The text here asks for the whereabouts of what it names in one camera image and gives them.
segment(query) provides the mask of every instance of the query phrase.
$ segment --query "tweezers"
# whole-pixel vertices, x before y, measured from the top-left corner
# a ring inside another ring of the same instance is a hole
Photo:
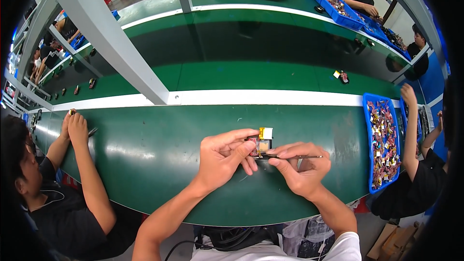
[[[266,156],[269,156],[269,157],[273,157],[273,158],[277,158],[277,159],[281,159],[281,158],[278,158],[277,157],[277,154],[266,154]],[[301,160],[301,159],[320,159],[322,158],[322,155],[318,155],[318,156],[311,156],[311,155],[295,155],[291,158],[288,158],[288,159],[281,159],[281,160]]]

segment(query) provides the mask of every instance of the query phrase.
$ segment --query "white t-shirt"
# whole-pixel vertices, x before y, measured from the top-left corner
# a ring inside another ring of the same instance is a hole
[[[333,244],[324,261],[361,261],[359,236],[355,232],[340,235]],[[233,252],[221,252],[216,249],[194,249],[191,261],[298,261],[308,260],[287,256],[276,245],[257,244]]]

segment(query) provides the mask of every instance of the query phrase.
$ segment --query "hand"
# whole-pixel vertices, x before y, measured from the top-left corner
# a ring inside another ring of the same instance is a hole
[[[411,87],[409,84],[404,84],[401,88],[401,96],[410,109],[412,107],[417,109],[417,99],[413,87]]]
[[[69,118],[68,133],[73,146],[89,146],[87,120],[81,114],[75,113],[71,115]]]
[[[63,124],[61,125],[61,136],[64,136],[65,138],[69,138],[69,132],[68,132],[68,126],[69,126],[69,119],[71,118],[71,115],[69,114],[69,111],[66,113],[65,119],[63,120]]]
[[[249,175],[257,171],[256,162],[249,156],[256,146],[244,139],[258,134],[258,130],[240,129],[204,138],[200,144],[200,169],[195,176],[202,189],[212,192],[223,186],[240,163]]]
[[[303,159],[299,169],[297,159],[271,158],[268,161],[270,165],[275,166],[282,173],[291,191],[309,201],[314,198],[321,186],[321,180],[330,170],[329,153],[311,142],[287,144],[271,149],[267,153],[277,154],[279,158],[291,158],[296,155],[322,155],[320,159]]]
[[[437,113],[437,116],[438,116],[438,129],[440,131],[443,131],[443,112],[439,111]]]
[[[363,9],[371,16],[379,16],[379,11],[373,5],[365,4]]]

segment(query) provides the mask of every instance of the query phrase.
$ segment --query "wire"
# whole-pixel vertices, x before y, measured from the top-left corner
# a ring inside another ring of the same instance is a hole
[[[227,251],[227,250],[224,250],[223,248],[214,247],[214,246],[208,246],[208,245],[204,245],[202,243],[198,243],[198,242],[194,242],[194,241],[182,241],[182,242],[179,242],[176,245],[174,245],[174,247],[171,249],[171,251],[169,253],[167,253],[167,256],[164,259],[164,261],[167,261],[169,259],[169,257],[171,256],[172,252],[174,252],[174,250],[177,248],[177,246],[179,246],[179,245],[181,245],[183,243],[191,243],[191,244],[200,245],[201,247],[206,247],[206,248],[210,248],[210,249],[216,249],[216,250],[220,250],[220,251]]]

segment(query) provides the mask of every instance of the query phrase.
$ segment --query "finger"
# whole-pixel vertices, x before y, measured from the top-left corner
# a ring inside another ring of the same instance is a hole
[[[252,171],[258,171],[258,165],[256,164],[256,161],[253,157],[247,156],[245,159],[248,161],[248,164],[250,165]]]
[[[248,161],[246,159],[242,160],[241,162],[241,165],[243,167],[243,170],[245,171],[245,173],[249,176],[251,176],[253,174],[253,171],[252,169],[250,168],[250,164],[248,163]]]
[[[226,157],[222,161],[228,165],[236,167],[248,156],[248,154],[250,154],[250,152],[253,151],[255,147],[256,146],[254,142],[246,141],[237,147],[234,151],[231,151],[230,156]]]
[[[292,180],[298,174],[298,172],[292,168],[292,165],[284,159],[271,158],[268,160],[268,163],[275,166],[286,180]]]
[[[282,146],[270,149],[270,150],[266,151],[266,153],[267,154],[279,154],[279,153],[283,152],[284,150],[287,150],[288,148],[290,148],[292,146],[300,145],[300,144],[303,144],[303,143],[304,142],[299,141],[299,142],[295,142],[295,143],[282,145]]]
[[[209,142],[213,149],[220,149],[230,143],[236,142],[239,139],[245,139],[248,136],[258,135],[259,130],[255,129],[239,129],[239,130],[232,130],[226,133],[222,133],[216,136],[211,137],[211,141]]]

